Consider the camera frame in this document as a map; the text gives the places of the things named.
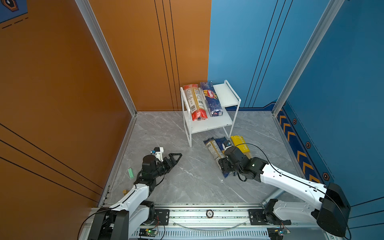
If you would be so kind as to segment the red spaghetti bag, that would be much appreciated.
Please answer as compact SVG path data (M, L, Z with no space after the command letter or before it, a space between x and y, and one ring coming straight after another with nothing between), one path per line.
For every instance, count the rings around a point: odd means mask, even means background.
M191 109L191 117L193 121L206 120L208 118L203 98L197 84L183 86L189 107Z

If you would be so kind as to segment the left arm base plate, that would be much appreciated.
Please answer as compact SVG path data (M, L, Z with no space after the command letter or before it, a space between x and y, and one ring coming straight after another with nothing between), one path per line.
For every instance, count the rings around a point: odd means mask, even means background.
M155 209L150 212L149 218L142 223L144 226L155 226L161 223L162 226L167 226L170 220L170 210L169 209Z

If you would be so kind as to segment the clear white-label spaghetti bag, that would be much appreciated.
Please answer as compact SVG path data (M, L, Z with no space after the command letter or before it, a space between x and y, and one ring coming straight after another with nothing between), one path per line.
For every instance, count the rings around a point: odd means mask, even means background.
M227 178L230 173L228 173L223 166L222 159L225 158L225 155L223 154L222 150L219 148L219 145L217 144L216 140L214 138L209 138L207 140L204 140L204 144L207 147L207 149L210 151L212 156L215 159L215 162L217 163L219 169L222 171L222 174L224 178Z

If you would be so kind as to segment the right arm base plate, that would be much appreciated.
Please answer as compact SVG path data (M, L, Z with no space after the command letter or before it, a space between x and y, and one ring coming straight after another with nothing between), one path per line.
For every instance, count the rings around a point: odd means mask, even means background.
M274 213L267 212L264 213L262 209L249 209L248 210L250 223L252 226L261 226L261 225L291 225L291 220L280 220Z

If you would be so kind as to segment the blue Barilla spaghetti bag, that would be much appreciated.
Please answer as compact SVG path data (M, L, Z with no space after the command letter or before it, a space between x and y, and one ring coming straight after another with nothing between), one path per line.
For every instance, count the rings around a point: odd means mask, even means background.
M201 89L205 96L206 106L211 117L223 115L223 109L212 82L201 82Z

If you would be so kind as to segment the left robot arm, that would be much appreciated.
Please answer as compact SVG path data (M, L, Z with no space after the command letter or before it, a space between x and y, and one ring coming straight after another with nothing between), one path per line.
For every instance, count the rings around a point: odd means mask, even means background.
M170 153L162 160L155 153L143 157L142 169L127 195L108 208L100 208L94 217L89 240L128 240L144 222L155 218L154 203L148 201L157 186L157 178L168 174L182 158L181 153Z

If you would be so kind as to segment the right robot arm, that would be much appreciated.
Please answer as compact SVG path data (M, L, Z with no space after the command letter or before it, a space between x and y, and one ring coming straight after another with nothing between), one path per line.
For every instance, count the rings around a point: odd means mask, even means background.
M263 211L266 223L281 227L292 221L316 223L325 232L340 238L350 233L351 206L339 185L305 180L278 169L267 158L250 159L235 146L224 149L225 157L219 163L225 172L237 173L243 182L255 180L274 186L302 200L302 203L268 200Z

